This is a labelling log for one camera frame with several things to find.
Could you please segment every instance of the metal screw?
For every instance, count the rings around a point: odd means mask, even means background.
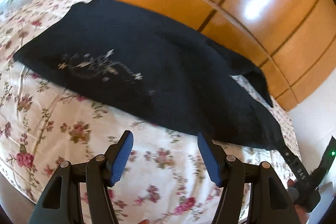
[[[61,162],[61,167],[62,168],[65,168],[65,167],[68,167],[69,166],[69,162],[68,161],[63,161],[63,162]]]
[[[103,161],[105,159],[105,156],[104,155],[98,155],[96,156],[96,161]]]
[[[264,167],[264,168],[266,168],[266,169],[268,169],[268,168],[271,167],[271,165],[270,165],[268,162],[266,162],[266,161],[264,161],[264,162],[261,164],[261,166]]]
[[[233,155],[227,155],[227,156],[226,156],[226,159],[227,159],[228,161],[235,161],[235,160],[236,160],[236,157],[233,156]]]

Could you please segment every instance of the bed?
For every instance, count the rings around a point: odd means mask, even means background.
[[[59,21],[78,2],[33,0],[0,22],[0,172],[33,202],[37,202],[63,160],[86,162],[104,153],[125,130],[134,146],[121,180],[109,189],[122,223],[148,218],[151,223],[210,223],[221,190],[209,179],[196,136],[150,124],[114,107],[92,101],[54,85],[13,62],[24,44]],[[269,106],[242,76],[239,85],[269,109],[279,122],[286,145],[300,157],[288,114],[272,98]],[[271,163],[286,185],[294,178],[277,151],[218,143],[243,162]],[[245,184],[240,219],[248,213],[250,185]],[[91,223],[85,184],[81,184],[83,217]]]

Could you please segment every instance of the human hand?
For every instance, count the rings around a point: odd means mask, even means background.
[[[289,181],[287,181],[287,186],[288,187],[293,187],[294,186],[294,181],[292,181],[291,179],[289,179]],[[309,214],[307,213],[306,209],[303,208],[300,205],[294,205],[295,211],[299,217],[300,223],[301,224],[307,224],[308,219],[309,219]]]
[[[138,224],[149,224],[149,220],[148,219],[145,219],[145,220],[142,220],[140,223]]]

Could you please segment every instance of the blue rubber grip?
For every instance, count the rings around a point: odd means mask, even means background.
[[[129,133],[122,144],[119,153],[117,154],[115,161],[112,164],[111,170],[111,178],[110,183],[113,186],[116,182],[118,182],[123,174],[125,169],[128,157],[133,148],[133,134]]]
[[[219,172],[219,164],[202,133],[198,133],[197,145],[201,152],[205,167],[207,168],[210,180],[219,187],[222,182]]]

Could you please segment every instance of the floral bed sheet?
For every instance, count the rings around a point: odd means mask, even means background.
[[[209,179],[195,136],[89,100],[13,62],[20,47],[59,21],[71,5],[89,1],[33,0],[0,22],[0,172],[36,202],[63,160],[86,162],[130,130],[133,150],[121,180],[109,190],[118,219],[125,224],[145,218],[167,224],[211,222],[221,189]],[[281,125],[286,144],[300,156],[288,114],[275,100],[274,107],[268,107],[242,76],[233,78],[269,109]],[[243,162],[270,162],[284,185],[293,178],[277,151],[219,144]],[[249,192],[246,184],[241,219],[247,216]],[[84,221],[89,224],[85,184],[81,184],[81,198]]]

